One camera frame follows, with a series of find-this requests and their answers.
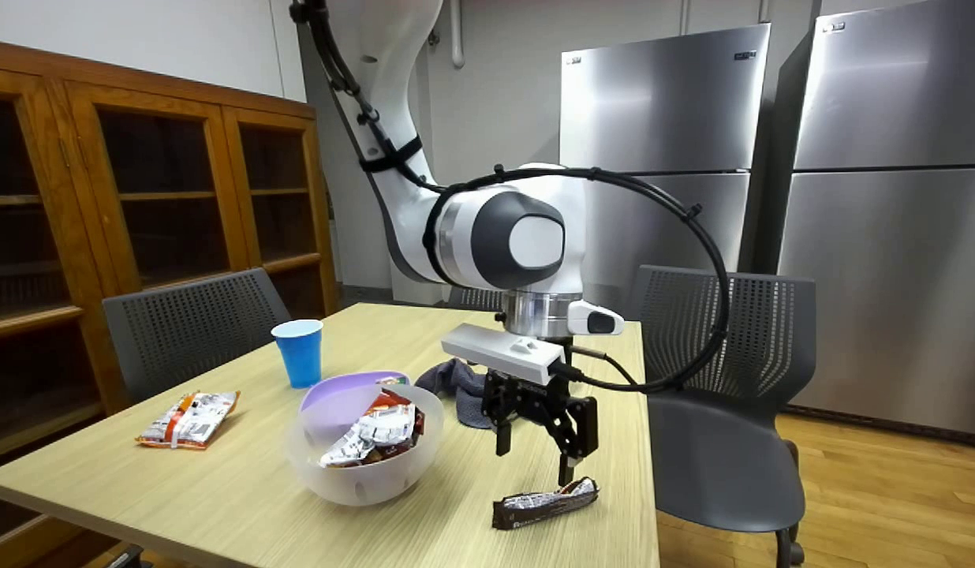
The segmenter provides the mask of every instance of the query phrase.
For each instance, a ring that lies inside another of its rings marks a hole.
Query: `stainless steel refrigerator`
[[[776,268],[817,279],[821,362],[794,405],[975,436],[975,0],[821,15],[806,54]]]
[[[559,156],[625,171],[701,206],[737,268],[769,26],[561,54]],[[656,202],[586,185],[584,294],[629,309],[638,266],[709,266]]]

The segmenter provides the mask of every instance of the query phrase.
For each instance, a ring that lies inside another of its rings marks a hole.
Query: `floor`
[[[808,416],[799,442],[808,568],[975,568],[975,449]],[[666,568],[773,566],[773,537],[737,537],[658,514]]]

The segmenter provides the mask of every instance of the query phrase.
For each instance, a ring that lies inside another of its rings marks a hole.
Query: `candy wrapper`
[[[203,451],[234,406],[237,391],[196,391],[158,416],[137,442],[144,449]]]
[[[367,412],[322,453],[322,468],[376,462],[416,445],[424,410],[382,391]]]

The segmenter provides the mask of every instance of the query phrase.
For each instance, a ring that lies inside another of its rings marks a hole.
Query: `wooden cabinet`
[[[306,105],[0,44],[0,459],[126,405],[104,296],[249,266],[333,309]]]

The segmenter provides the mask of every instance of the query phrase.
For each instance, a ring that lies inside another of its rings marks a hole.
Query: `chair backrest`
[[[130,399],[272,340],[289,311],[261,268],[106,296],[104,319]]]
[[[677,371],[709,337],[714,272],[639,266],[634,307],[647,380]],[[776,412],[814,375],[814,285],[730,273],[731,319],[721,351],[685,389],[737,397]]]

